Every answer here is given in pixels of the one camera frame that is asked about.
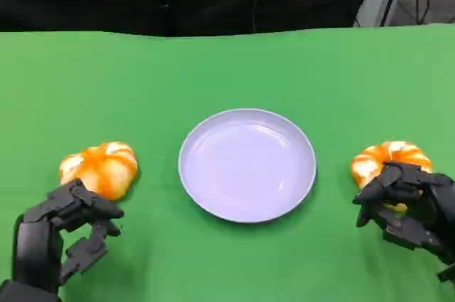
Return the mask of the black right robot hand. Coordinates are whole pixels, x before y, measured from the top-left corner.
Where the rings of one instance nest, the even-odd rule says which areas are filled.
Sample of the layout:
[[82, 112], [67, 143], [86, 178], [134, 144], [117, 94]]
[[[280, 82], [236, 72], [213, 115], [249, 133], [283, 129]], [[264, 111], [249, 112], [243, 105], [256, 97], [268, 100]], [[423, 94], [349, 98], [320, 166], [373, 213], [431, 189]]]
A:
[[454, 263], [454, 180], [418, 165], [387, 162], [353, 199], [357, 227], [373, 221], [383, 239], [406, 249], [422, 248]]

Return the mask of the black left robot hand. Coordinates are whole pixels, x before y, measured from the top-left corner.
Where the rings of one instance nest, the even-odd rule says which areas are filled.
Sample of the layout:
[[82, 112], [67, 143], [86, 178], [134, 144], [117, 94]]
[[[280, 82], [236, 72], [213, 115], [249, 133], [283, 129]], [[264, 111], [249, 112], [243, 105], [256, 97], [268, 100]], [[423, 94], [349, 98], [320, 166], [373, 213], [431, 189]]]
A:
[[113, 201], [89, 191], [80, 179], [66, 183], [16, 220], [12, 278], [50, 293], [83, 274], [118, 237], [113, 219], [124, 216]]

